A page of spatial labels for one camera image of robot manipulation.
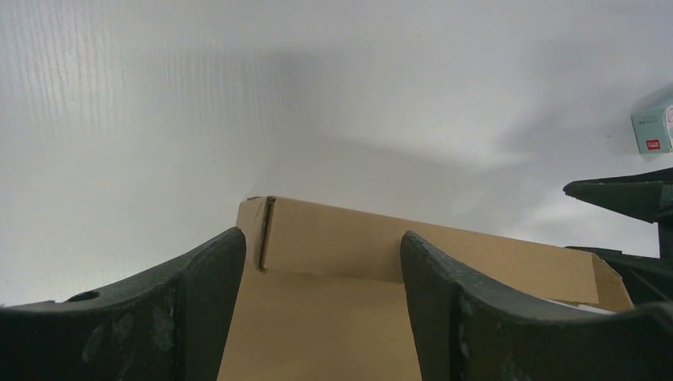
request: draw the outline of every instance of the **black plastic bracket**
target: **black plastic bracket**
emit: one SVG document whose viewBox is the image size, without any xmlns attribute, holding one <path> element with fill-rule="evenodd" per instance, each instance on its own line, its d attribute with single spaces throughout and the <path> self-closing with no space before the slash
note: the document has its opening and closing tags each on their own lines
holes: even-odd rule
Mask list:
<svg viewBox="0 0 673 381">
<path fill-rule="evenodd" d="M 233 228 L 66 302 L 0 308 L 0 379 L 214 381 L 244 258 Z"/>
<path fill-rule="evenodd" d="M 673 304 L 600 315 L 514 290 L 407 232 L 400 250 L 424 381 L 673 379 Z"/>
<path fill-rule="evenodd" d="M 563 191 L 573 198 L 659 225 L 662 259 L 673 259 L 673 168 L 641 175 L 580 180 Z"/>
</svg>

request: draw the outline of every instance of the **brown cardboard box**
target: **brown cardboard box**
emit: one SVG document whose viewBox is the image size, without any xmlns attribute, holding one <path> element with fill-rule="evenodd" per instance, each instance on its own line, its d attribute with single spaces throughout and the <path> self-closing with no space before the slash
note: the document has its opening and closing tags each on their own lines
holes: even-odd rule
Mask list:
<svg viewBox="0 0 673 381">
<path fill-rule="evenodd" d="M 420 379 L 399 245 L 413 230 L 539 298 L 633 308 L 596 255 L 288 198 L 240 204 L 248 266 L 221 379 Z"/>
</svg>

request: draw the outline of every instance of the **cardboard box edge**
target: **cardboard box edge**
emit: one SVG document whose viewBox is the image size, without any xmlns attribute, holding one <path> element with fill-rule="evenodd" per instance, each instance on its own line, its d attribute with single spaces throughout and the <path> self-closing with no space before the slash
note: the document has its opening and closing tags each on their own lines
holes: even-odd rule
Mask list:
<svg viewBox="0 0 673 381">
<path fill-rule="evenodd" d="M 264 271 L 264 240 L 275 197 L 257 196 L 238 206 L 236 227 L 245 235 L 245 259 L 258 271 Z"/>
</svg>

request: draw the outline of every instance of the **white corrugated surface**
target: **white corrugated surface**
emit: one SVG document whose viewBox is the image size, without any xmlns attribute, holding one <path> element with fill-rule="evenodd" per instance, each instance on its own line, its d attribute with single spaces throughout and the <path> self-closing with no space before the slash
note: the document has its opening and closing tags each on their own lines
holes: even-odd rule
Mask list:
<svg viewBox="0 0 673 381">
<path fill-rule="evenodd" d="M 2 0 L 0 302 L 177 256 L 280 194 L 656 254 L 563 196 L 651 171 L 633 103 L 671 81 L 665 1 Z"/>
</svg>

